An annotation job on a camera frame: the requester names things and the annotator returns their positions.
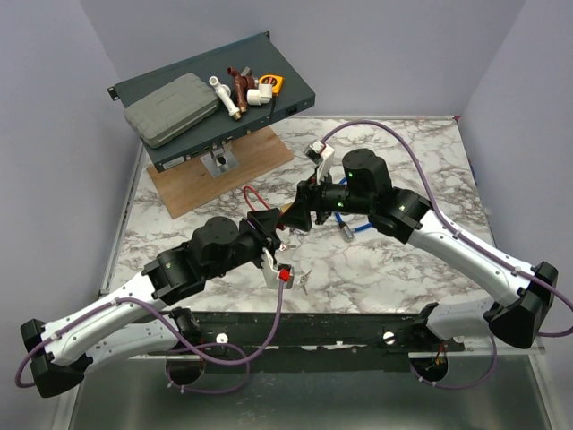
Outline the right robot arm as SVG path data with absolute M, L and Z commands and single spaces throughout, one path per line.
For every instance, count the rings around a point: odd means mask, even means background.
M 515 348 L 532 346 L 552 306 L 551 293 L 541 284 L 555 285 L 553 266 L 533 266 L 467 233 L 420 194 L 395 187 L 385 160 L 371 150 L 348 152 L 342 166 L 343 185 L 333 183 L 323 166 L 299 182 L 282 224 L 309 231 L 333 212 L 365 215 L 379 233 L 432 254 L 487 292 L 482 300 L 431 305 L 425 321 L 411 331 L 421 350 L 458 336 L 488 334 Z

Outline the red cable seal lock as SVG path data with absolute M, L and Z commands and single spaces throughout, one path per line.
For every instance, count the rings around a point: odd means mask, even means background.
M 269 206 L 269 204 L 264 200 L 264 198 L 258 193 L 258 191 L 253 188 L 250 185 L 245 185 L 242 188 L 242 193 L 243 193 L 243 197 L 244 197 L 244 201 L 247 204 L 247 206 L 249 207 L 249 209 L 251 211 L 256 211 L 256 208 L 254 207 L 250 197 L 254 196 L 256 198 L 256 200 L 266 209 L 266 210 L 270 210 L 271 207 Z

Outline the white pvc elbow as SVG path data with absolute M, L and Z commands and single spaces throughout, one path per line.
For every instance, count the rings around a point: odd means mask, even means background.
M 273 99 L 273 86 L 269 83 L 260 83 L 257 88 L 246 92 L 246 101 L 249 106 L 262 106 Z

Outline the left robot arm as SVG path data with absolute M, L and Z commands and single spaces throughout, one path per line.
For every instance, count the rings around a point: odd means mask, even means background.
M 279 219 L 278 209 L 251 211 L 239 222 L 211 218 L 115 292 L 53 322 L 27 321 L 21 326 L 27 355 L 16 372 L 16 386 L 34 388 L 49 399 L 75 388 L 108 361 L 159 351 L 192 352 L 214 365 L 248 367 L 263 348 L 237 359 L 209 355 L 210 344 L 176 304 L 247 263 L 262 272 L 267 287 L 283 291 L 292 276 L 290 267 L 275 258 Z

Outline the brass padlock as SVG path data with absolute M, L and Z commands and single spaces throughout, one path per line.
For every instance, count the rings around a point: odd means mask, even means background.
M 286 213 L 286 212 L 291 208 L 292 205 L 293 205 L 293 204 L 292 204 L 291 202 L 288 203 L 288 204 L 283 205 L 283 206 L 280 208 L 280 212 L 281 212 L 282 214 Z

